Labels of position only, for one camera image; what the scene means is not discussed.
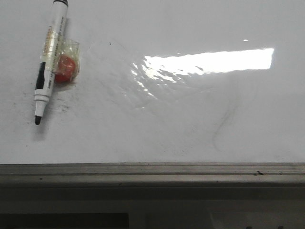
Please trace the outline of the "red magnet taped to marker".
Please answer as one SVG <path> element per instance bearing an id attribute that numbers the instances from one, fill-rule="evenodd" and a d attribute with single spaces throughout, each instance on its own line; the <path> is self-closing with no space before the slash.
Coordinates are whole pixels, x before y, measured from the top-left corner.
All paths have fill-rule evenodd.
<path id="1" fill-rule="evenodd" d="M 55 82 L 71 82 L 78 75 L 80 69 L 79 45 L 78 42 L 71 39 L 63 40 L 56 62 Z"/>

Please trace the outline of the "white black whiteboard marker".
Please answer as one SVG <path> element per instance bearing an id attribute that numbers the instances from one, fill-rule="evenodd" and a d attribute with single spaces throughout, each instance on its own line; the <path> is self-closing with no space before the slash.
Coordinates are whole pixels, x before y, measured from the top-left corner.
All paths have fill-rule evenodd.
<path id="1" fill-rule="evenodd" d="M 36 125 L 41 123 L 45 108 L 52 95 L 56 63 L 65 31 L 68 6 L 67 0 L 54 0 L 52 2 L 50 22 L 41 53 L 41 62 L 34 92 L 36 105 L 34 123 Z"/>

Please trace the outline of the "white whiteboard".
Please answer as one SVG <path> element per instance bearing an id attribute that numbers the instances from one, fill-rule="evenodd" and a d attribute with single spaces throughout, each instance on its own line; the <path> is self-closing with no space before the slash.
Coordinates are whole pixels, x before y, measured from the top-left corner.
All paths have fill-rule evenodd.
<path id="1" fill-rule="evenodd" d="M 50 0 L 0 3 L 0 161 L 304 162 L 302 0 L 71 0 L 80 73 L 40 125 Z"/>

